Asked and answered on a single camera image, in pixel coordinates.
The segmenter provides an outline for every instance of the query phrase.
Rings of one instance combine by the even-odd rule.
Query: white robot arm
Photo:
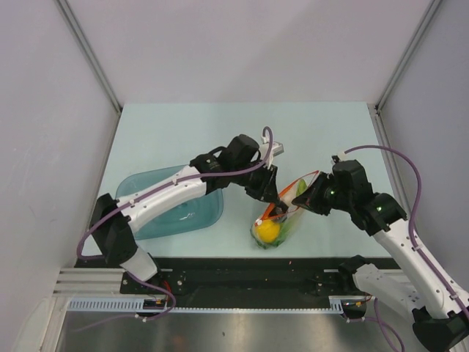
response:
[[[375,193],[364,168],[356,161],[341,161],[330,174],[321,172],[293,204],[313,213],[328,215],[331,209],[350,214],[394,258],[412,287],[387,277],[360,256],[341,265],[341,271],[360,291],[413,322],[419,341],[431,352],[444,352],[469,334],[469,293],[446,273],[413,232],[403,209],[389,194]]]
[[[78,258],[91,259],[83,256],[81,250],[86,237],[92,235],[108,266],[121,266],[137,279],[147,281],[156,275],[158,268],[138,247],[133,234],[156,216],[230,183],[244,187],[247,195],[254,199],[279,203],[277,167],[272,161],[284,148],[272,139],[269,128],[265,128],[264,143],[260,146],[250,137],[239,135],[228,147],[198,155],[175,175],[143,191],[120,199],[113,199],[110,194],[99,197],[92,226],[78,245]]]

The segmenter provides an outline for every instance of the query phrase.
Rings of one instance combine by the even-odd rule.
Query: translucent blue tray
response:
[[[180,171],[184,166],[142,172],[127,177],[117,188],[116,199],[139,192]],[[176,233],[209,227],[223,213],[223,194],[220,189],[206,196],[182,203],[157,216],[134,234],[136,240],[158,238]]]

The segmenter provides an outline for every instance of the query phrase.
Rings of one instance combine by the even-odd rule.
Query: yellow lemon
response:
[[[256,233],[262,242],[272,243],[277,239],[280,233],[280,224],[272,220],[264,220],[256,227]]]

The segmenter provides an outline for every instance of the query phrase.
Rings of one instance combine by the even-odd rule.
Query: white wall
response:
[[[0,3],[0,351],[74,258],[117,123],[51,0]]]
[[[69,0],[119,102],[376,103],[429,0]]]
[[[423,178],[418,229],[426,245],[469,289],[469,1],[444,1],[383,110],[391,145]],[[416,182],[400,164],[410,199]]]

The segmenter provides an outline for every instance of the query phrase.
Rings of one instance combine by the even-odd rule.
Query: metal floor plate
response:
[[[383,315],[405,341],[406,350],[423,352],[410,324]],[[119,313],[68,312],[56,352],[388,352],[379,327],[347,324],[332,314],[170,314],[142,323],[123,318],[73,332]]]

